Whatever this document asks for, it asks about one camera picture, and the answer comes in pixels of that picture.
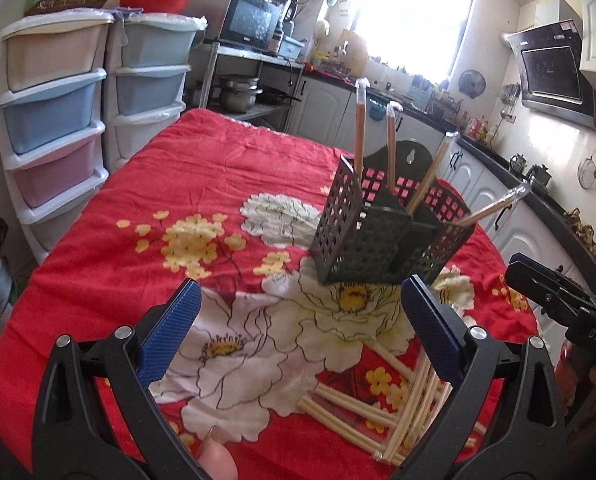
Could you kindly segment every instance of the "black plastic organizer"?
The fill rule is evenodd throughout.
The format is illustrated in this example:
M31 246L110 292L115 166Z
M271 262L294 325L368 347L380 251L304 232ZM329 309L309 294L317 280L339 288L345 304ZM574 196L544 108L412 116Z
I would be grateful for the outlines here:
M353 159L340 157L311 244L320 283L399 285L418 274L430 284L473 233L450 223L470 211L437 179L413 217L405 210L432 157L413 140L396 146L397 196L387 189L386 146L364 158L362 185Z

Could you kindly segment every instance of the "metal screw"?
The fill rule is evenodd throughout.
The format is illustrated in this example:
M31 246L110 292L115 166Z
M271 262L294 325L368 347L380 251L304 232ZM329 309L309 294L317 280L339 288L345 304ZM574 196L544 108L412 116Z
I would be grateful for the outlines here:
M58 348L63 348L67 346L69 343L72 342L72 338L68 335L61 335L59 338L56 339L56 346Z
M542 338L536 335L529 339L529 343L531 343L531 346L535 348L544 348L544 341L542 340Z
M471 334L471 337L473 339L479 339L481 341L482 341L482 339L486 339L486 330L484 330L484 328L481 328L479 326L473 327L468 332Z
M133 330L130 326L121 326L120 328L116 329L114 335L118 339L127 339L132 334L132 332Z

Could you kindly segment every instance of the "fingertip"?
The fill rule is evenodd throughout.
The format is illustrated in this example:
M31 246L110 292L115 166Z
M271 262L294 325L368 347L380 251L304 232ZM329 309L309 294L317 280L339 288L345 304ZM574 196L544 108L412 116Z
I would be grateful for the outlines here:
M231 453L214 440L206 443L198 463L213 480L238 480L238 468Z

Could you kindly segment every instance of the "red floral tablecloth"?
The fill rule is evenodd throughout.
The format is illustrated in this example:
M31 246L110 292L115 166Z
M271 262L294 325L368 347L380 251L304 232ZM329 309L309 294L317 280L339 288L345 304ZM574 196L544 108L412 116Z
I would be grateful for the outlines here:
M241 479L388 478L392 467L297 409L320 381L397 412L406 383L363 341L409 367L419 351L397 286L318 285L307 248L339 155L194 110L112 176L33 274L0 338L0 435L19 459L30 465L36 396L57 336L104 338L188 276L203 286L201 314L150 387L182 441L196 450L218 424ZM523 342L536 321L504 271L477 227L434 288L466 323ZM123 449L137 456L111 389L101 391Z

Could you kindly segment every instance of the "blue gripper pad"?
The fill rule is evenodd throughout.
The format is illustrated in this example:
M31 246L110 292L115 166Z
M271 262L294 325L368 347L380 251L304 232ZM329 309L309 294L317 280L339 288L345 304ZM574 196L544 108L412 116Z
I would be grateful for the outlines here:
M404 280L400 299L438 377L458 386L465 374L466 325L450 306L437 303L417 275Z
M165 313L140 347L137 376L143 388L164 377L175 353L200 312L200 304L200 285L194 280L185 280L175 291L167 304Z

